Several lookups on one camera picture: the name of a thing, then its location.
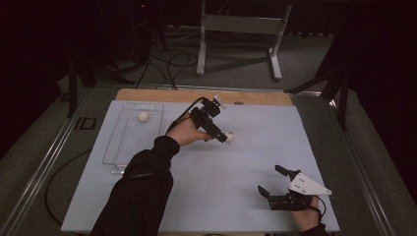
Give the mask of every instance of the black sleeve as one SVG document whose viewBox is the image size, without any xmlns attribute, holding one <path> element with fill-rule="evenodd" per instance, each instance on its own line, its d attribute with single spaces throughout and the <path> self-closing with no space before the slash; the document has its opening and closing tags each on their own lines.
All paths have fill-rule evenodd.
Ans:
<svg viewBox="0 0 417 236">
<path fill-rule="evenodd" d="M 177 142 L 162 136 L 151 150 L 137 153 L 113 187 L 90 235 L 156 235 L 173 185 L 171 158 L 179 149 Z"/>
<path fill-rule="evenodd" d="M 328 236 L 325 232 L 326 225 L 325 224 L 318 224 L 316 227 L 311 228 L 307 231 L 298 233 L 300 236 Z"/>
</svg>

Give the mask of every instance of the ping pong ball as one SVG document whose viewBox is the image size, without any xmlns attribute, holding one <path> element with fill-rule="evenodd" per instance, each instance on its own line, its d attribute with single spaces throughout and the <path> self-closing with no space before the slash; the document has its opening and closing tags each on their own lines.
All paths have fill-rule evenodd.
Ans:
<svg viewBox="0 0 417 236">
<path fill-rule="evenodd" d="M 145 111 L 139 112 L 139 121 L 145 123 L 149 120 L 149 115 Z"/>
<path fill-rule="evenodd" d="M 226 141 L 228 142 L 228 143 L 230 143 L 230 142 L 232 142 L 233 140 L 234 140 L 234 135 L 233 135 L 233 133 L 232 132 L 227 132 L 226 134 L 225 134 L 225 136 L 227 137 L 227 139 L 226 139 Z"/>
</svg>

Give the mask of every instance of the white table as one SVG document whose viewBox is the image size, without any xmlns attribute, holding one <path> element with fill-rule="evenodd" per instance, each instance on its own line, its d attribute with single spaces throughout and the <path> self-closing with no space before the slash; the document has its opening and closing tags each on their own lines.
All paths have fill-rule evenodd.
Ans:
<svg viewBox="0 0 417 236">
<path fill-rule="evenodd" d="M 124 102 L 128 101 L 113 101 L 109 107 L 62 231 L 89 232 L 112 187 L 121 177 L 111 174 L 111 166 L 102 164 L 102 159 Z M 163 129 L 190 105 L 163 104 Z M 297 108 L 227 105 L 214 118 L 214 124 L 223 132 L 232 131 L 235 141 L 228 144 L 216 140 L 195 142 L 182 147 L 174 156 L 171 167 L 174 187 L 160 232 L 296 231 L 290 214 L 270 210 L 257 186 L 263 186 L 273 195 L 288 193 L 289 178 L 274 171 L 276 164 L 290 170 L 300 169 L 324 184 Z M 323 200 L 327 205 L 323 223 L 328 231 L 339 231 L 329 198 L 323 196 Z"/>
</svg>

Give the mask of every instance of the human arm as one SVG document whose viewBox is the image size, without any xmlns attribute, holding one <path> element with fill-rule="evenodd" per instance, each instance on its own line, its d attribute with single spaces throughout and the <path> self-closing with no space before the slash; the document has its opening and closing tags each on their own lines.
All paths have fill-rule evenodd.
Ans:
<svg viewBox="0 0 417 236">
<path fill-rule="evenodd" d="M 91 236 L 156 235 L 173 185 L 171 158 L 180 146 L 211 137 L 198 131 L 192 119 L 177 124 L 155 139 L 152 149 L 137 153 L 110 194 Z"/>
<path fill-rule="evenodd" d="M 319 208 L 319 198 L 314 196 L 310 203 L 311 207 Z M 325 232 L 326 226 L 319 221 L 319 212 L 306 208 L 304 210 L 291 211 L 300 236 L 328 236 Z"/>
</svg>

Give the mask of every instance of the black cable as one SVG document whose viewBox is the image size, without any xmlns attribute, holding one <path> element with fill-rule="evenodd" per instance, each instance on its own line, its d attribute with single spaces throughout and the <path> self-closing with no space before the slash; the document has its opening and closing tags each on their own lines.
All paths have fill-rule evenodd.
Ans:
<svg viewBox="0 0 417 236">
<path fill-rule="evenodd" d="M 52 181 L 55 179 L 55 177 L 58 175 L 59 172 L 61 172 L 68 164 L 70 164 L 72 161 L 80 158 L 81 156 L 87 154 L 91 152 L 91 149 L 88 149 L 78 155 L 76 155 L 75 157 L 71 158 L 70 160 L 68 160 L 67 162 L 65 162 L 63 165 L 61 165 L 61 167 L 59 167 L 51 176 L 51 178 L 49 179 L 46 188 L 45 188 L 45 194 L 43 196 L 43 202 L 45 203 L 45 207 L 46 207 L 46 211 L 48 212 L 49 216 L 58 224 L 58 225 L 62 225 L 61 220 L 59 220 L 53 213 L 52 210 L 49 207 L 49 203 L 48 203 L 48 195 L 49 195 L 49 187 L 52 183 Z"/>
<path fill-rule="evenodd" d="M 146 72 L 147 72 L 147 70 L 148 70 L 148 66 L 149 66 L 149 57 L 147 57 L 147 64 L 146 64 L 146 66 L 145 66 L 145 68 L 144 68 L 144 71 L 142 72 L 142 75 L 139 77 L 138 81 L 137 81 L 137 82 L 136 82 L 136 84 L 135 84 L 135 89 L 137 89 L 137 88 L 138 88 L 139 84 L 140 84 L 140 83 L 141 83 L 141 81 L 144 79 L 145 73 L 146 73 Z"/>
<path fill-rule="evenodd" d="M 188 53 L 188 52 L 186 52 L 186 51 L 184 51 L 184 50 L 180 50 L 180 49 L 171 49 L 171 51 L 180 51 L 180 52 L 182 52 L 182 53 L 179 53 L 179 54 L 176 54 L 176 55 L 174 55 L 174 56 L 172 56 L 168 61 L 166 61 L 166 60 L 164 60 L 164 59 L 162 59 L 162 58 L 160 58 L 160 57 L 157 57 L 157 56 L 155 56 L 155 55 L 152 55 L 152 54 L 150 54 L 149 55 L 149 57 L 152 57 L 152 58 L 154 58 L 154 59 L 157 59 L 157 60 L 159 60 L 159 61 L 162 61 L 162 62 L 164 62 L 164 63 L 166 63 L 167 64 L 167 66 L 166 66 L 166 70 L 167 70 L 167 73 L 168 73 L 168 77 L 167 76 L 165 76 L 165 74 L 163 73 L 163 70 L 159 70 L 159 69 L 156 69 L 161 75 L 162 75 L 162 77 L 165 79 L 165 81 L 164 82 L 162 82 L 161 84 L 159 84 L 157 87 L 156 87 L 156 89 L 158 89 L 160 86 L 162 86 L 165 82 L 169 82 L 170 83 L 170 85 L 171 85 L 171 88 L 172 89 L 174 89 L 174 90 L 178 90 L 178 88 L 176 87 L 176 85 L 175 85 L 175 80 L 178 78 L 178 76 L 182 73 L 182 72 L 184 72 L 184 70 L 187 68 L 187 67 L 191 67 L 191 66 L 194 66 L 194 65 L 196 65 L 197 64 L 197 56 L 196 55 L 194 55 L 194 54 L 191 54 L 191 53 Z M 180 64 L 176 64 L 176 63 L 173 63 L 172 61 L 175 59 L 175 58 L 177 58 L 177 57 L 179 57 L 179 56 L 183 56 L 183 55 L 186 55 L 187 57 L 188 57 L 188 61 L 187 61 L 187 63 L 186 64 L 184 64 L 184 65 L 180 65 Z M 192 63 L 190 63 L 190 61 L 192 60 L 191 59 L 191 57 L 194 57 L 195 58 L 195 60 L 194 60 L 194 62 L 192 62 Z M 180 67 L 181 68 L 181 70 L 178 72 L 178 73 L 176 73 L 174 76 L 172 75 L 172 73 L 171 73 L 171 68 L 173 67 L 173 66 L 175 66 L 175 67 Z"/>
<path fill-rule="evenodd" d="M 186 120 L 187 118 L 183 119 L 184 115 L 187 114 L 187 112 L 189 112 L 191 110 L 191 108 L 193 108 L 199 101 L 201 101 L 203 99 L 205 99 L 205 97 L 201 96 L 201 97 L 197 98 L 193 103 L 191 103 L 191 105 L 180 116 L 178 116 L 178 118 L 174 122 L 172 122 L 172 124 L 168 127 L 168 130 L 166 131 L 165 134 L 167 134 L 169 131 L 171 131 L 178 123 Z"/>
</svg>

